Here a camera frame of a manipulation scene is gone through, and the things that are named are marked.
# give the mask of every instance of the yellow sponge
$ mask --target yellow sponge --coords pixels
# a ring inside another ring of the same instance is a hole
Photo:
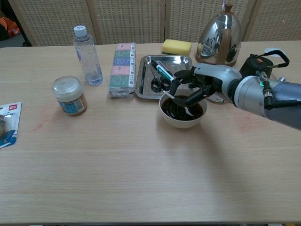
[[[166,39],[162,45],[162,53],[177,54],[188,56],[191,50],[191,43],[187,41],[178,41]]]

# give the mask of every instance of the packaged item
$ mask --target packaged item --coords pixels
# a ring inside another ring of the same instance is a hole
[[[80,81],[74,76],[63,76],[54,81],[52,90],[67,114],[80,114],[87,108],[87,101]]]
[[[21,103],[16,102],[0,106],[0,148],[16,143]]]
[[[117,44],[109,82],[109,97],[128,97],[134,93],[136,43]]]

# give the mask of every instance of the bottle cap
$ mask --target bottle cap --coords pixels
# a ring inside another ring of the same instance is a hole
[[[79,98],[83,93],[80,81],[74,76],[63,76],[54,81],[52,90],[58,101],[69,102]]]
[[[85,26],[80,25],[73,28],[76,37],[83,37],[87,35],[87,29]]]

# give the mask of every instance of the kettle handle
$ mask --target kettle handle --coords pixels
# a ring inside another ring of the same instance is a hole
[[[273,66],[269,66],[269,67],[286,67],[289,65],[290,60],[287,58],[287,56],[284,54],[284,52],[282,52],[281,50],[278,50],[278,49],[264,53],[264,54],[260,55],[260,57],[261,56],[269,56],[269,55],[273,55],[273,54],[280,56],[284,60],[285,63],[273,65]]]
[[[229,28],[223,29],[222,40],[217,55],[217,61],[216,61],[217,65],[225,64],[229,52],[230,42],[231,42],[231,29]]]

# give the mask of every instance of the kettle lid knob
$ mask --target kettle lid knob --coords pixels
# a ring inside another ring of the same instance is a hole
[[[232,9],[233,5],[232,4],[225,4],[225,11],[229,12]]]

